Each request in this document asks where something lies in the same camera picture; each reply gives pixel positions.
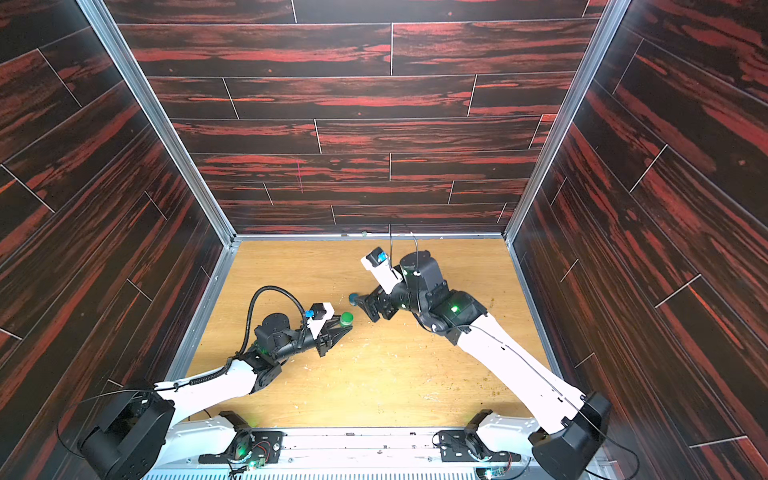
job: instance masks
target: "black bracket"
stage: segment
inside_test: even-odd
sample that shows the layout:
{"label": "black bracket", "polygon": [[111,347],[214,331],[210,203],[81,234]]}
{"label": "black bracket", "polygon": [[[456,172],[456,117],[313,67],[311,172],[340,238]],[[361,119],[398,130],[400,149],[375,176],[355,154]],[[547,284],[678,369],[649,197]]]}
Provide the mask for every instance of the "black bracket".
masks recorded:
{"label": "black bracket", "polygon": [[[440,459],[444,462],[477,462],[469,454],[467,434],[464,430],[441,430],[435,434],[432,442],[440,448]],[[508,462],[507,452],[496,452],[491,455],[489,462]],[[520,462],[521,456],[513,453],[512,461]]]}
{"label": "black bracket", "polygon": [[[264,463],[277,463],[280,460],[280,453],[283,451],[284,434],[282,432],[250,429],[250,436],[253,450],[250,457],[244,463],[253,462],[259,458],[264,458]],[[269,452],[269,455],[265,454],[264,450],[260,449],[257,445],[264,447]],[[197,461],[200,464],[227,464],[230,462],[229,457],[226,452],[221,455],[200,455]]]}

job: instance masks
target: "green bottle cap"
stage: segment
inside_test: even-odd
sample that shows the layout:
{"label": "green bottle cap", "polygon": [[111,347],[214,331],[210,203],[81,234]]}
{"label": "green bottle cap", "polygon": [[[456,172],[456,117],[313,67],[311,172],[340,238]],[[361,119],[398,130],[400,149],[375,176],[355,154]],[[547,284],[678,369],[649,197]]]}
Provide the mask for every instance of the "green bottle cap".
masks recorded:
{"label": "green bottle cap", "polygon": [[355,318],[353,314],[349,312],[344,312],[341,314],[341,320],[339,320],[339,323],[341,326],[350,326],[352,325],[352,319]]}

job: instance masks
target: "dark red wooden wall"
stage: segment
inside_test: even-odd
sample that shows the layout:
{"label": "dark red wooden wall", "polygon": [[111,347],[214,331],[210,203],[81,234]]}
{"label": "dark red wooden wall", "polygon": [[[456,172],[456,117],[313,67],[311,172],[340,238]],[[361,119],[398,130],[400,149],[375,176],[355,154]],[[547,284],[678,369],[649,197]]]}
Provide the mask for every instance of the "dark red wooden wall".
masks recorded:
{"label": "dark red wooden wall", "polygon": [[604,7],[107,4],[238,233],[504,230]]}
{"label": "dark red wooden wall", "polygon": [[0,478],[94,478],[92,404],[164,377],[221,243],[74,0],[0,5]]}
{"label": "dark red wooden wall", "polygon": [[765,2],[634,0],[515,240],[638,478],[768,478],[766,25]]}

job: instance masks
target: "black cable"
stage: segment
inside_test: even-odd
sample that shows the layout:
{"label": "black cable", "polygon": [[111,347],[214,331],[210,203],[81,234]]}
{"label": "black cable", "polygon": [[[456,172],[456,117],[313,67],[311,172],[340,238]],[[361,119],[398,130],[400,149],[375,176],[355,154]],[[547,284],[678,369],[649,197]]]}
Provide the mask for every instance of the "black cable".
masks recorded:
{"label": "black cable", "polygon": [[[270,448],[269,450],[265,449],[263,446],[261,446],[262,443],[266,443],[266,445]],[[257,447],[260,447],[262,450],[264,450],[264,453],[266,453],[266,458],[264,459],[264,463],[267,463],[270,460],[270,451],[272,450],[272,444],[269,443],[267,440],[262,440],[261,442],[258,442],[256,444]]]}
{"label": "black cable", "polygon": [[238,468],[237,470],[232,469],[232,464],[229,461],[227,461],[227,465],[230,466],[230,478],[237,477],[239,474],[245,472],[246,468],[248,468],[247,465],[244,465],[244,466]]}
{"label": "black cable", "polygon": [[[513,352],[515,355],[519,356],[519,357],[520,357],[520,359],[521,359],[521,360],[522,360],[522,361],[523,361],[523,362],[524,362],[526,365],[528,365],[528,367],[530,367],[530,368],[531,368],[531,370],[533,370],[533,371],[534,371],[534,372],[535,372],[537,375],[539,375],[539,376],[541,377],[541,379],[542,379],[542,380],[544,380],[544,381],[545,381],[547,384],[549,384],[549,386],[552,388],[552,390],[553,390],[553,391],[557,392],[557,393],[558,393],[558,394],[559,394],[559,395],[560,395],[560,396],[561,396],[561,397],[562,397],[562,398],[563,398],[563,399],[566,401],[566,403],[567,403],[568,405],[570,405],[571,407],[573,407],[573,408],[576,410],[576,412],[577,412],[579,415],[583,416],[583,417],[584,417],[584,419],[585,419],[585,420],[587,420],[587,422],[588,422],[590,425],[592,425],[592,428],[594,428],[595,430],[597,430],[597,431],[598,431],[598,433],[600,433],[600,435],[602,435],[602,436],[603,436],[603,437],[604,437],[606,440],[608,440],[610,443],[613,443],[614,445],[616,445],[618,448],[620,448],[620,449],[622,449],[622,450],[624,450],[624,451],[626,451],[626,452],[629,452],[629,453],[631,453],[631,454],[634,456],[634,461],[637,463],[637,466],[635,467],[635,469],[634,469],[634,472],[632,472],[632,475],[629,475],[628,477],[625,477],[623,480],[631,480],[632,478],[635,478],[635,477],[637,476],[637,474],[640,472],[640,457],[639,457],[639,456],[637,456],[637,453],[635,453],[633,450],[631,450],[631,449],[629,449],[629,448],[627,448],[627,447],[623,446],[621,443],[619,443],[619,442],[616,442],[616,441],[615,441],[615,440],[613,440],[611,437],[609,437],[608,435],[606,435],[605,433],[603,433],[603,431],[602,431],[602,430],[600,430],[600,429],[598,428],[598,426],[597,426],[597,425],[595,425],[594,423],[592,423],[592,421],[589,419],[589,417],[587,417],[587,416],[586,416],[584,413],[582,413],[582,411],[581,411],[580,409],[576,408],[576,405],[574,405],[573,403],[571,403],[571,400],[568,400],[568,397],[566,397],[565,395],[563,395],[563,394],[562,394],[562,393],[561,393],[561,392],[560,392],[560,391],[559,391],[559,390],[558,390],[558,389],[557,389],[557,388],[556,388],[554,385],[552,385],[552,384],[551,384],[551,383],[550,383],[550,382],[549,382],[549,381],[548,381],[548,380],[547,380],[547,379],[546,379],[546,378],[545,378],[545,377],[544,377],[544,376],[543,376],[541,373],[539,373],[539,372],[538,372],[538,371],[537,371],[535,368],[533,368],[533,366],[531,366],[531,364],[530,364],[530,363],[528,363],[528,361],[527,361],[527,360],[525,360],[525,358],[523,358],[523,356],[522,356],[522,355],[520,355],[519,353],[517,353],[516,351],[514,351],[512,347],[510,347],[510,346],[509,346],[509,345],[507,345],[506,343],[502,342],[501,340],[497,339],[496,337],[494,337],[494,336],[493,336],[493,335],[491,335],[490,333],[486,332],[484,329],[480,328],[479,326],[474,326],[474,325],[461,325],[461,326],[453,326],[453,327],[449,328],[448,330],[446,330],[446,333],[447,333],[447,332],[449,332],[449,331],[451,331],[451,330],[453,330],[453,329],[459,329],[460,331],[462,331],[462,332],[464,333],[464,330],[462,330],[462,328],[463,328],[463,327],[465,327],[465,326],[466,326],[466,327],[470,327],[470,328],[473,328],[473,329],[477,329],[477,330],[480,330],[480,331],[481,331],[481,332],[483,332],[485,335],[487,335],[487,336],[491,337],[493,340],[495,340],[496,342],[498,342],[499,344],[501,344],[502,346],[504,346],[504,347],[505,347],[507,350],[509,350],[509,351]],[[585,471],[585,472],[587,472],[587,473],[588,473],[588,474],[590,474],[590,475],[594,475],[594,476],[596,476],[596,477],[598,477],[598,478],[602,478],[603,480],[612,480],[611,478],[602,477],[602,476],[600,476],[600,475],[598,475],[598,474],[595,474],[595,473],[589,472],[589,471],[588,471],[586,468],[584,469],[584,471]]]}
{"label": "black cable", "polygon": [[70,410],[76,409],[80,404],[83,404],[83,403],[86,403],[86,402],[90,402],[91,400],[96,400],[96,399],[99,399],[99,398],[104,397],[104,396],[115,395],[117,393],[123,393],[123,392],[135,392],[135,393],[142,393],[142,392],[164,392],[166,390],[173,390],[173,389],[174,389],[173,387],[168,388],[168,389],[159,389],[159,390],[123,389],[123,390],[115,390],[114,392],[101,393],[101,394],[96,395],[96,396],[88,397],[85,400],[81,400],[80,402],[77,402],[74,405],[69,406],[65,411],[63,411],[61,416],[58,418],[58,422],[56,422],[56,439],[58,440],[59,443],[61,443],[61,446],[64,447],[67,450],[67,452],[71,453],[72,455],[74,455],[76,457],[85,458],[83,455],[79,455],[78,453],[75,453],[72,450],[70,450],[69,447],[67,447],[66,444],[64,444],[64,440],[61,439],[61,433],[59,432],[59,429],[61,428],[61,420],[65,417],[65,415],[67,415],[67,413]]}
{"label": "black cable", "polygon": [[[246,317],[246,322],[245,322],[245,335],[243,336],[243,345],[240,347],[240,351],[235,354],[236,356],[243,355],[245,353],[245,350],[248,348],[248,339],[250,338],[250,324],[253,318],[253,307],[256,305],[256,300],[259,298],[259,295],[261,295],[262,293],[268,290],[282,293],[283,295],[287,296],[293,302],[293,304],[296,305],[296,308],[299,309],[299,312],[301,315],[301,332],[299,333],[298,347],[301,348],[301,346],[304,344],[304,337],[306,336],[307,323],[306,323],[306,316],[305,316],[306,311],[304,307],[301,306],[301,302],[299,302],[299,300],[297,300],[295,296],[291,295],[291,293],[288,290],[280,288],[279,286],[266,285],[259,288],[253,294],[253,297],[250,299],[250,305],[248,306],[248,316]],[[221,367],[220,369],[218,369],[216,372],[209,373],[208,375],[201,376],[196,379],[192,379],[189,381],[187,385],[200,385],[201,383],[205,383],[210,380],[219,378],[224,373],[227,373],[229,371],[230,366],[232,366],[233,360],[234,360],[234,357],[228,358],[227,364]]]}

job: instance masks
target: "aluminum frame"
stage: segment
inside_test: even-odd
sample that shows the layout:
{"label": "aluminum frame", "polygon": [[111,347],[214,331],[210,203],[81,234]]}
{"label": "aluminum frame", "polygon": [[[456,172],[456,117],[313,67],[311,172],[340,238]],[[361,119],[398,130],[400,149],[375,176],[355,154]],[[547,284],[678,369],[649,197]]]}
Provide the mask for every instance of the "aluminum frame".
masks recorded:
{"label": "aluminum frame", "polygon": [[[478,480],[475,468],[505,466],[505,462],[442,462],[441,449],[434,445],[440,430],[457,427],[288,428],[260,429],[283,432],[280,461],[240,478],[253,480]],[[516,475],[528,460],[513,462]],[[616,478],[603,452],[589,465],[593,472]],[[211,480],[227,478],[229,468],[201,465],[196,458],[163,465],[150,471],[145,480]],[[531,458],[525,477],[551,480]],[[589,474],[581,476],[586,480]]]}
{"label": "aluminum frame", "polygon": [[[498,240],[503,238],[500,232],[478,232],[478,233],[393,233],[392,238],[397,239],[410,239],[416,237],[418,239],[445,239],[450,238],[453,240],[464,239],[493,239]],[[247,234],[238,235],[238,240],[241,241],[258,241],[258,240],[365,240],[365,239],[389,239],[389,233],[307,233],[307,234]]]}
{"label": "aluminum frame", "polygon": [[160,105],[157,95],[154,94],[147,77],[139,67],[104,1],[77,0],[77,3],[123,76],[125,84],[136,97],[141,110],[147,115],[152,128],[157,132],[157,136],[192,190],[192,194],[203,208],[221,243],[225,247],[231,245],[237,235],[235,229],[205,184],[184,144],[181,143],[176,129]]}
{"label": "aluminum frame", "polygon": [[571,82],[571,87],[565,95],[563,105],[560,107],[558,116],[554,120],[549,136],[547,136],[544,147],[538,156],[538,161],[533,173],[531,173],[528,186],[525,188],[518,206],[515,208],[515,212],[512,214],[512,218],[509,219],[507,228],[504,230],[504,237],[510,252],[512,252],[512,242],[515,241],[525,215],[528,214],[536,194],[541,189],[541,184],[544,182],[552,162],[554,162],[554,156],[565,139],[565,134],[568,132],[568,128],[571,126],[571,122],[576,116],[584,96],[587,94],[587,89],[589,89],[589,85],[592,83],[594,74],[598,72],[600,63],[603,61],[605,52],[608,50],[608,45],[613,41],[630,2],[631,0],[611,0],[598,21],[598,26],[594,30],[592,39],[587,46],[587,51],[581,59],[576,75]]}

